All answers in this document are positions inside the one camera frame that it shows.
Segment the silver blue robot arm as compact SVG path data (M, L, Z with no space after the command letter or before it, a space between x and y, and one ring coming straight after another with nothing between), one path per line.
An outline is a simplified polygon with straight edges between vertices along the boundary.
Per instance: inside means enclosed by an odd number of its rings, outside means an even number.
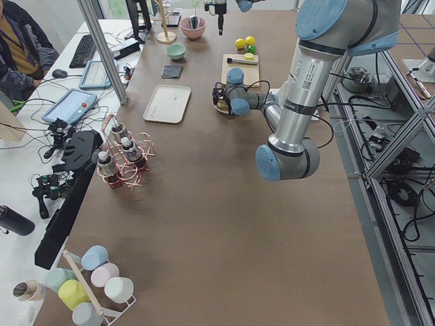
M321 98L334 62L347 54L376 54L395 46L400 1L305 1L296 17L298 44L293 72L274 94L249 91L244 73L231 68L226 83L216 83L213 104L224 104L228 115L262 112L272 135L256 150L263 179L279 181L310 177L319 166L319 151L305 133Z

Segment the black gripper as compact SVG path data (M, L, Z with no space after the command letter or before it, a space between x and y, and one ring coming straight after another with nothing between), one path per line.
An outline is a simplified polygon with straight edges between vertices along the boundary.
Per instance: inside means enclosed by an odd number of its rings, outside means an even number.
M222 87L215 87L212 91L213 104L216 105L220 99L226 101L227 103L226 89Z

